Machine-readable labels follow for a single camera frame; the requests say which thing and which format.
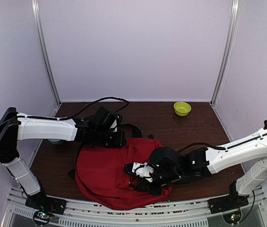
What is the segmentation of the red backpack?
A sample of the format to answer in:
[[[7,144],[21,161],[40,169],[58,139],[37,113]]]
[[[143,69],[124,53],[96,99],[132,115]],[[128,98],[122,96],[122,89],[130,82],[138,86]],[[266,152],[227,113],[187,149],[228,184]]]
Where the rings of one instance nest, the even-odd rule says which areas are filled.
[[[161,146],[153,136],[144,138],[138,131],[132,138],[127,138],[127,144],[121,148],[105,148],[98,143],[81,144],[75,167],[68,176],[86,199],[112,210],[132,210],[162,202],[171,193],[172,186],[163,186],[159,196],[138,192],[132,186],[137,178],[124,173],[126,164],[147,162],[151,152]]]

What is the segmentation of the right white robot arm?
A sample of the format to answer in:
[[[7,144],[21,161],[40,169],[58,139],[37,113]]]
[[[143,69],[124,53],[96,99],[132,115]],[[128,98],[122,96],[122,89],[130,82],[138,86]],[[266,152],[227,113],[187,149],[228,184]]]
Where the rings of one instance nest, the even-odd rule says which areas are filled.
[[[267,177],[267,120],[263,128],[247,137],[218,146],[202,143],[202,148],[186,155],[170,147],[156,148],[149,161],[127,164],[124,172],[138,178],[135,190],[160,196],[166,185],[197,182],[253,159],[257,163],[231,184],[232,192],[224,199],[225,206],[234,209]]]

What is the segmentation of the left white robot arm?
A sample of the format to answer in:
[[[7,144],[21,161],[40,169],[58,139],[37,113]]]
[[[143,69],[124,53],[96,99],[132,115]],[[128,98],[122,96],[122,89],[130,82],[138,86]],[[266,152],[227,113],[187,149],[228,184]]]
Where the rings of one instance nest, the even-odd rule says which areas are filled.
[[[50,206],[41,183],[33,175],[17,150],[19,140],[46,139],[53,143],[77,141],[83,144],[99,142],[105,148],[126,145],[124,131],[119,129],[122,116],[101,106],[94,115],[79,117],[41,117],[6,110],[0,120],[0,163],[23,187],[27,197],[40,210]]]

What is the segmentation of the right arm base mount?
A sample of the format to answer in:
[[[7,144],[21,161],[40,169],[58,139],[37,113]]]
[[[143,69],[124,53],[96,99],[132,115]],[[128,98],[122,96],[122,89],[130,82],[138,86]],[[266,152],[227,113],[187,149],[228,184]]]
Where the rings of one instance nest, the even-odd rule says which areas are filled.
[[[234,226],[243,222],[253,210],[255,204],[255,192],[252,190],[253,202],[247,214],[243,214],[241,208],[249,204],[249,196],[241,196],[236,190],[236,181],[229,186],[229,194],[208,200],[208,206],[211,214],[223,213],[225,223]]]

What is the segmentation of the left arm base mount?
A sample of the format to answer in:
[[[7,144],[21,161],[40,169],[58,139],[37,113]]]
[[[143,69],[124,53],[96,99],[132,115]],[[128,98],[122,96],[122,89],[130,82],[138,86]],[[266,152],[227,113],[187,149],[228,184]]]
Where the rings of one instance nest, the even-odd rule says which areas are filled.
[[[44,227],[51,222],[55,214],[64,214],[67,201],[48,196],[41,183],[39,183],[39,186],[40,191],[34,195],[30,195],[25,188],[22,187],[22,189],[26,195],[25,205],[36,209],[32,217],[33,222],[38,227]]]

